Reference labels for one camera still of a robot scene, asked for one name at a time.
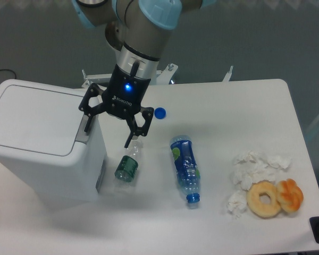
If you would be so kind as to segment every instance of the gray floor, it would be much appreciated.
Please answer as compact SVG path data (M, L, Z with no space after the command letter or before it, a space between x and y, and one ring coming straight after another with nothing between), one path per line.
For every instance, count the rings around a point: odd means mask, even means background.
M274 2L275 9L268 5ZM78 88L81 69L112 72L104 29L86 30L70 1L10 1L0 6L0 68ZM319 113L319 1L220 0L187 13L159 68L170 62L179 65L178 83L221 81L230 65L233 80L284 79L304 130ZM0 73L0 83L10 77ZM319 134L308 149L319 180Z

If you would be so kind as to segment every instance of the orange object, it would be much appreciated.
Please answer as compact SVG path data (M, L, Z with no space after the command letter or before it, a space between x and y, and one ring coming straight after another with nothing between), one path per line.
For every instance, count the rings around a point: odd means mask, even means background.
M294 180L280 181L276 185L276 190L276 199L284 211L294 213L299 210L304 200L304 195Z

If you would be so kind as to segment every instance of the blue joint cover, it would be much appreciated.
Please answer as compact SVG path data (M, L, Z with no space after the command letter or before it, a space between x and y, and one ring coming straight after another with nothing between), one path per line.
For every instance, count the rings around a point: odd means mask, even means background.
M201 8L206 7L208 5L211 5L211 4L215 4L215 3L216 3L216 0L202 0Z
M153 24L166 30L177 26L182 11L180 0L139 0L139 7Z
M122 21L122 20L119 18L118 14L117 14L117 0L112 0L112 1L111 1L111 4L112 4L112 9L113 9L113 11L115 12L117 18L118 18L120 21Z
M94 28L95 26L89 21L89 19L85 16L83 11L80 9L78 3L75 0L72 0L72 5L75 9L75 11L78 14L78 17L81 21L81 23L84 25L86 28Z

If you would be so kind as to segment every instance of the white tissue paper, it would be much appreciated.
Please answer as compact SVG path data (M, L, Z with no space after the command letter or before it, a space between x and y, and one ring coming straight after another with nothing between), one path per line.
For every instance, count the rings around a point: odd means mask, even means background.
M236 191L228 200L227 209L233 214L234 218L240 218L241 214L247 209L245 191Z
M253 183L274 182L276 170L270 167L268 159L271 159L270 163L276 166L274 168L282 168L288 164L288 160L282 157L267 157L255 151L238 155L233 161L235 165L238 165L233 174L233 184L240 183L243 190L249 190Z
M269 156L267 159L268 164L276 169L287 170L292 165L292 158L288 156Z

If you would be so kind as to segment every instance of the blue led light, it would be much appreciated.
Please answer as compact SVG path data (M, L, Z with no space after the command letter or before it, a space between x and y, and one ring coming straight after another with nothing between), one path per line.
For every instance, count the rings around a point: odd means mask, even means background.
M132 90L132 86L129 83L125 84L124 87L127 92L130 92Z

